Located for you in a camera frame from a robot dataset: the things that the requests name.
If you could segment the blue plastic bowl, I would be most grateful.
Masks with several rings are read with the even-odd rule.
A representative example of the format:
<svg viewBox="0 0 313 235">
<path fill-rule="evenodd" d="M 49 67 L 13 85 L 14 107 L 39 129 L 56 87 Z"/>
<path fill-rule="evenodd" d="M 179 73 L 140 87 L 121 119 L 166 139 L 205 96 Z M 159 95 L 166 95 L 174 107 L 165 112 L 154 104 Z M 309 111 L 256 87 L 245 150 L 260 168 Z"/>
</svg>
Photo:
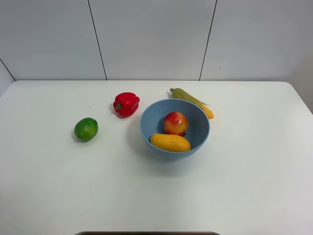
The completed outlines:
<svg viewBox="0 0 313 235">
<path fill-rule="evenodd" d="M 191 144 L 189 151 L 169 152 L 153 146 L 150 142 L 153 134 L 166 134 L 163 122 L 171 112 L 180 112 L 188 119 L 189 127 L 184 138 Z M 205 143 L 210 132 L 209 119 L 201 108 L 186 100 L 173 98 L 160 100 L 148 106 L 141 115 L 139 126 L 147 144 L 168 160 L 181 159 L 194 154 Z"/>
</svg>

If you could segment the corn cob with husk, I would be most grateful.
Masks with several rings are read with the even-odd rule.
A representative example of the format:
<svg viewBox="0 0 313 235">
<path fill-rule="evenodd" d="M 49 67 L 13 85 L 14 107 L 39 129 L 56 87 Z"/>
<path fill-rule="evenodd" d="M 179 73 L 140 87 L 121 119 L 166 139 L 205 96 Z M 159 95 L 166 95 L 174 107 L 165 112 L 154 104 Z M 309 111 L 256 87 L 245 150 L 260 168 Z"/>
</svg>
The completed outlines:
<svg viewBox="0 0 313 235">
<path fill-rule="evenodd" d="M 201 108 L 204 111 L 208 119 L 213 119 L 215 117 L 213 112 L 207 107 L 208 104 L 196 99 L 195 97 L 193 97 L 192 95 L 184 91 L 183 89 L 171 88 L 170 92 L 172 93 L 172 98 L 186 100 L 188 102 L 191 102 L 197 105 L 199 108 Z"/>
</svg>

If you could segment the green lime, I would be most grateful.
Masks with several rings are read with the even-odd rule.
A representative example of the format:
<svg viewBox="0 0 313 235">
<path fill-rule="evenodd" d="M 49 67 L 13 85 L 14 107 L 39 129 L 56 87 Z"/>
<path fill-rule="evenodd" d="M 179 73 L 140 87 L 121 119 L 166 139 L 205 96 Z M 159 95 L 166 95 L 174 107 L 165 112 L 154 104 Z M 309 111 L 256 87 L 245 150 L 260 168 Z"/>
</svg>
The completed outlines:
<svg viewBox="0 0 313 235">
<path fill-rule="evenodd" d="M 86 117 L 80 120 L 74 127 L 75 137 L 82 142 L 88 142 L 93 139 L 98 132 L 98 122 Z"/>
</svg>

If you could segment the red bell pepper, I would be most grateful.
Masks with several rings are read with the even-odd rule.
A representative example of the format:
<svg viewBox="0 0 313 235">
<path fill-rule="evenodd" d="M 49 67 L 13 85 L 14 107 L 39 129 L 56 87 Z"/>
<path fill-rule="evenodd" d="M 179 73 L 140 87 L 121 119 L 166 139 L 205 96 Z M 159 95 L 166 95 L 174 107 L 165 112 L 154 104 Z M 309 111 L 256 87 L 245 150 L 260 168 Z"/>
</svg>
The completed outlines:
<svg viewBox="0 0 313 235">
<path fill-rule="evenodd" d="M 115 97 L 113 108 L 123 118 L 130 117 L 139 107 L 140 98 L 131 92 L 120 93 Z"/>
</svg>

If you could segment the red pomegranate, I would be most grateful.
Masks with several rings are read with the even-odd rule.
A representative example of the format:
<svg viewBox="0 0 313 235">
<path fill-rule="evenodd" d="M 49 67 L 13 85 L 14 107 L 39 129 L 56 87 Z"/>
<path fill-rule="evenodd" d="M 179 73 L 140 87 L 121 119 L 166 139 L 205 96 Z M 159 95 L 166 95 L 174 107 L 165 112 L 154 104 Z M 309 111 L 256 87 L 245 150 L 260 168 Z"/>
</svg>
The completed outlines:
<svg viewBox="0 0 313 235">
<path fill-rule="evenodd" d="M 184 137 L 188 127 L 189 123 L 187 117 L 180 112 L 169 113 L 163 122 L 163 129 L 166 134 Z"/>
</svg>

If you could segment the yellow mango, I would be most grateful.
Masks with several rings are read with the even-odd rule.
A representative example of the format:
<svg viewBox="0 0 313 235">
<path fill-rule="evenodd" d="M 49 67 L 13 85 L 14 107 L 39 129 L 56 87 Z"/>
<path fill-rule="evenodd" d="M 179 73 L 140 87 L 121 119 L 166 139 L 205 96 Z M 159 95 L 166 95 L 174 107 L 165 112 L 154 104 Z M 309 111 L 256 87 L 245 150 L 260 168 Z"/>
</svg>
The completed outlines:
<svg viewBox="0 0 313 235">
<path fill-rule="evenodd" d="M 191 150 L 187 139 L 179 135 L 153 134 L 150 138 L 153 146 L 169 152 L 185 152 Z"/>
</svg>

